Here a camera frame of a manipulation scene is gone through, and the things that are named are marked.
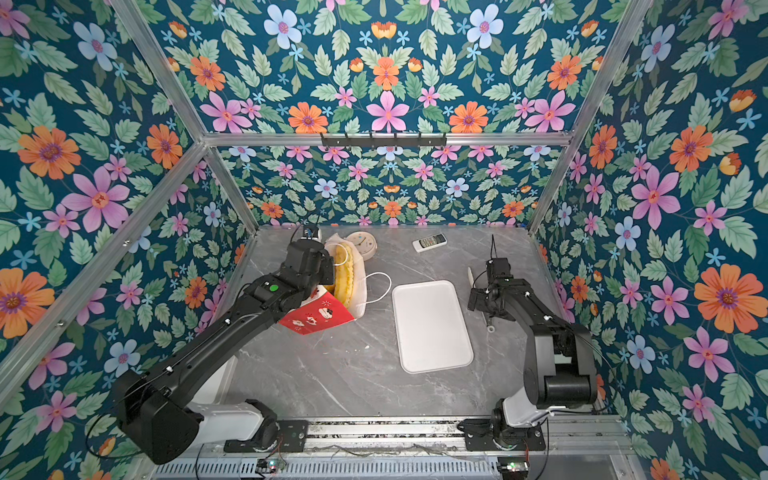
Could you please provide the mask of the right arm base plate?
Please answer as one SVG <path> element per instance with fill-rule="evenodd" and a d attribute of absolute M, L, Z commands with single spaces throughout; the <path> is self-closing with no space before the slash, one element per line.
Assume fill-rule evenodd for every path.
<path fill-rule="evenodd" d="M 512 428 L 491 418 L 464 419 L 457 424 L 468 451 L 544 451 L 540 427 Z"/>

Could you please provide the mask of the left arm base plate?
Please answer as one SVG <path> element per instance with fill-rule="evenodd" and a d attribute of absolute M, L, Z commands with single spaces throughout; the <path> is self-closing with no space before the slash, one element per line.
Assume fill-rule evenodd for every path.
<path fill-rule="evenodd" d="M 308 438 L 306 420 L 270 420 L 249 440 L 228 440 L 226 453 L 300 453 Z"/>

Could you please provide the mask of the red white paper bag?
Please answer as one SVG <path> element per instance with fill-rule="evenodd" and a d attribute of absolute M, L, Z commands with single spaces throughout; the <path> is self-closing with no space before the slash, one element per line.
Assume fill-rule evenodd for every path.
<path fill-rule="evenodd" d="M 391 277 L 383 272 L 366 272 L 365 262 L 378 250 L 375 237 L 357 231 L 347 237 L 332 235 L 325 242 L 332 260 L 333 281 L 315 288 L 310 297 L 278 324 L 300 335 L 310 335 L 360 319 L 369 304 L 383 300 L 392 290 Z M 368 296 L 370 277 L 383 276 L 388 285 L 378 297 Z"/>

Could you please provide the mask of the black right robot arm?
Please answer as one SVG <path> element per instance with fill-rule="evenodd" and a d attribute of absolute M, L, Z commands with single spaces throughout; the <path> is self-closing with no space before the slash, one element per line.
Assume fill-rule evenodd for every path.
<path fill-rule="evenodd" d="M 471 288 L 468 309 L 482 314 L 490 332 L 500 319 L 526 335 L 523 386 L 497 403 L 490 421 L 493 442 L 512 449 L 551 413 L 594 404 L 597 368 L 589 330 L 549 309 L 528 281 L 512 275 L 507 259 L 489 259 L 485 275 L 485 286 Z"/>

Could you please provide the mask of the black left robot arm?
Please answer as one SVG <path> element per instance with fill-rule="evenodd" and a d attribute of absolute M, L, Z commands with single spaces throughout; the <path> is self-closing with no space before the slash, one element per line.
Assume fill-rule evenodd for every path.
<path fill-rule="evenodd" d="M 142 374 L 117 379 L 112 396 L 119 429 L 156 465 L 198 444 L 240 441 L 270 449 L 278 426 L 263 403 L 203 404 L 194 397 L 244 345 L 333 279 L 333 259 L 318 238 L 291 242 L 280 268 L 251 282 L 189 344 Z"/>

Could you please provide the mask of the long yellow fake bread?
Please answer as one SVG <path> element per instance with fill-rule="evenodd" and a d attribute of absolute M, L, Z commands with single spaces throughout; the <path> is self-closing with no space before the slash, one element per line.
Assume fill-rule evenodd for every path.
<path fill-rule="evenodd" d="M 351 248 L 343 243 L 337 244 L 334 252 L 334 296 L 348 307 L 354 293 L 354 256 Z"/>

